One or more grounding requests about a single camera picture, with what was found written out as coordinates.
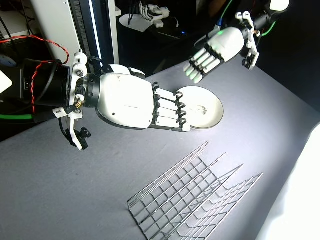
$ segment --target metal wire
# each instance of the metal wire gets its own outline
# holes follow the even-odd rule
[[[231,188],[224,183],[242,165],[216,176],[199,157],[209,141],[128,200],[128,208],[147,240],[205,240],[262,176]]]

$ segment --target red wire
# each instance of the red wire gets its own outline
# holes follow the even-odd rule
[[[4,44],[4,43],[7,43],[7,42],[10,42],[11,40],[16,40],[16,39],[26,39],[26,38],[31,38],[31,39],[37,39],[37,40],[40,40],[40,41],[43,41],[43,42],[47,42],[47,43],[50,43],[50,44],[53,44],[55,45],[56,47],[59,47],[61,48],[63,51],[65,51],[66,53],[66,60],[64,63],[62,63],[63,65],[66,64],[68,61],[69,61],[69,52],[68,50],[59,45],[58,43],[54,42],[54,41],[51,41],[51,40],[48,40],[48,39],[43,39],[41,37],[38,37],[38,36],[35,36],[35,35],[29,35],[29,36],[25,36],[25,35],[22,35],[22,36],[13,36],[11,38],[7,38],[7,39],[4,39],[4,40],[0,40],[0,44]],[[34,89],[35,89],[35,79],[36,79],[36,76],[38,74],[38,70],[39,68],[44,64],[44,63],[50,63],[49,60],[46,60],[46,61],[41,61],[40,64],[38,66],[36,66],[35,68],[35,71],[32,75],[32,78],[31,78],[31,86],[30,86],[30,93],[31,93],[31,105],[32,105],[32,113],[35,113],[36,109],[35,109],[35,96],[34,96]]]

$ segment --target metal frame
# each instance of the metal frame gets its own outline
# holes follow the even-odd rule
[[[128,200],[129,211],[147,240],[207,239],[262,176],[231,188],[224,183],[242,165],[221,176],[200,154],[209,141]]]

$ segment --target green cable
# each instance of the green cable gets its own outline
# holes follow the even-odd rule
[[[29,120],[32,119],[31,114],[26,115],[2,115],[0,114],[0,119],[6,119],[6,120]]]
[[[268,31],[266,31],[265,33],[262,33],[262,37],[267,36],[271,32],[271,30],[274,28],[275,24],[276,24],[276,21],[272,23]]]
[[[220,19],[223,19],[223,18],[224,18],[225,14],[226,14],[226,11],[228,10],[228,8],[229,8],[230,4],[232,3],[232,1],[233,1],[233,0],[230,0],[230,2],[228,3],[228,5],[225,7],[225,9],[224,9],[224,11],[223,11]]]

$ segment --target bolt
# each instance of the bolt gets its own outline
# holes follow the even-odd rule
[[[78,75],[78,77],[82,77],[84,75],[84,72],[83,71],[77,71],[76,74]]]

